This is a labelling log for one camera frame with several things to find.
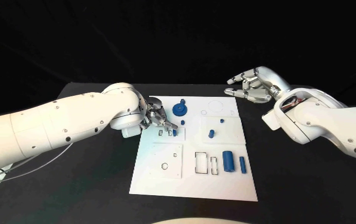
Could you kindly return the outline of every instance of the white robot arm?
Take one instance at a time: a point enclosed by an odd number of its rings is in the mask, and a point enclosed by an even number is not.
[[[177,129],[160,100],[146,100],[133,85],[117,83],[102,93],[58,99],[0,116],[0,168],[99,134],[108,124],[124,137],[138,135],[150,124]]]
[[[317,89],[293,89],[264,66],[241,73],[228,80],[228,84],[238,81],[242,81],[242,90],[225,89],[226,94],[255,103],[265,103],[272,98],[277,101],[262,116],[272,130],[281,127],[301,144],[323,136],[347,155],[356,157],[356,108],[346,107]]]

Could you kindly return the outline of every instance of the black table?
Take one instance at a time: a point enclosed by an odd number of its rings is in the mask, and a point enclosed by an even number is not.
[[[71,83],[59,98],[101,92],[108,84]],[[135,84],[141,94],[225,96],[225,85]],[[110,127],[74,144],[40,170],[0,184],[1,223],[153,223],[215,217],[251,223],[356,223],[356,159],[319,138],[300,145],[271,131],[262,114],[274,102],[236,99],[259,202],[130,195],[140,136]],[[36,158],[7,177],[43,164]]]

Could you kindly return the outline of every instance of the small blue part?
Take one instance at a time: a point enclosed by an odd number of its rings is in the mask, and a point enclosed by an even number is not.
[[[186,101],[182,99],[180,103],[173,106],[173,114],[179,117],[184,116],[187,113]]]
[[[241,173],[246,174],[245,158],[239,156]]]
[[[223,171],[228,171],[229,173],[235,171],[235,165],[233,165],[233,156],[231,151],[222,152],[222,159],[223,159]]]
[[[215,131],[210,130],[210,132],[209,132],[209,138],[213,138],[213,133],[215,133]]]

